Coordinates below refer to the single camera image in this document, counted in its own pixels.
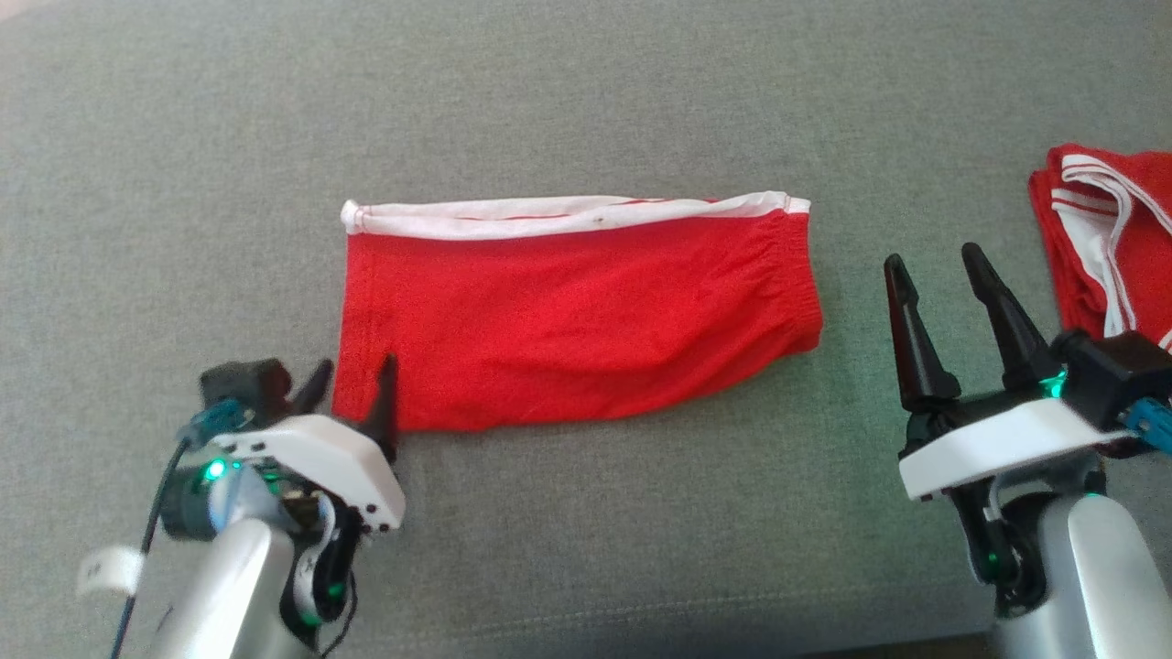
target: red cloth with white stripes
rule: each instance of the red cloth with white stripes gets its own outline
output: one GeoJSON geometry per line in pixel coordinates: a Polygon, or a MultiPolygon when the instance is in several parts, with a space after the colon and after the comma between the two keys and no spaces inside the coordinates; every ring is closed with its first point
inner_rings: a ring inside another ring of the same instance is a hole
{"type": "Polygon", "coordinates": [[[1172,154],[1064,144],[1029,189],[1063,325],[1172,348],[1172,154]]]}
{"type": "Polygon", "coordinates": [[[347,203],[335,414],[387,353],[403,430],[614,419],[818,344],[809,202],[563,197],[347,203]]]}

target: cable tag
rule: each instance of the cable tag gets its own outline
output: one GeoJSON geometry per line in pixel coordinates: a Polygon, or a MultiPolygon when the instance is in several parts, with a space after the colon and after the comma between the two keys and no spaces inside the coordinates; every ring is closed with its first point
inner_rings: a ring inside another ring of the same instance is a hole
{"type": "Polygon", "coordinates": [[[77,598],[97,590],[113,590],[128,597],[138,592],[138,578],[146,557],[138,550],[107,546],[91,552],[77,571],[77,598]]]}

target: gray fabric surface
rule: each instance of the gray fabric surface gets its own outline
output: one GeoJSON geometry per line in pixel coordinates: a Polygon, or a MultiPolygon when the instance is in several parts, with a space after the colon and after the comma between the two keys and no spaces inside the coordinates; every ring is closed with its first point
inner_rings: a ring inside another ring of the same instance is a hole
{"type": "MultiPolygon", "coordinates": [[[[813,201],[826,330],[622,422],[410,436],[339,658],[781,654],[969,632],[945,503],[905,500],[880,277],[905,254],[968,390],[995,386],[959,247],[1045,332],[1026,179],[1079,141],[1172,148],[1158,0],[66,1],[0,22],[5,657],[98,657],[75,602],[137,542],[196,375],[336,349],[341,203],[813,201]]],[[[1168,462],[1112,469],[1165,570],[1168,462]]],[[[162,539],[129,655],[202,548],[162,539]]]]}

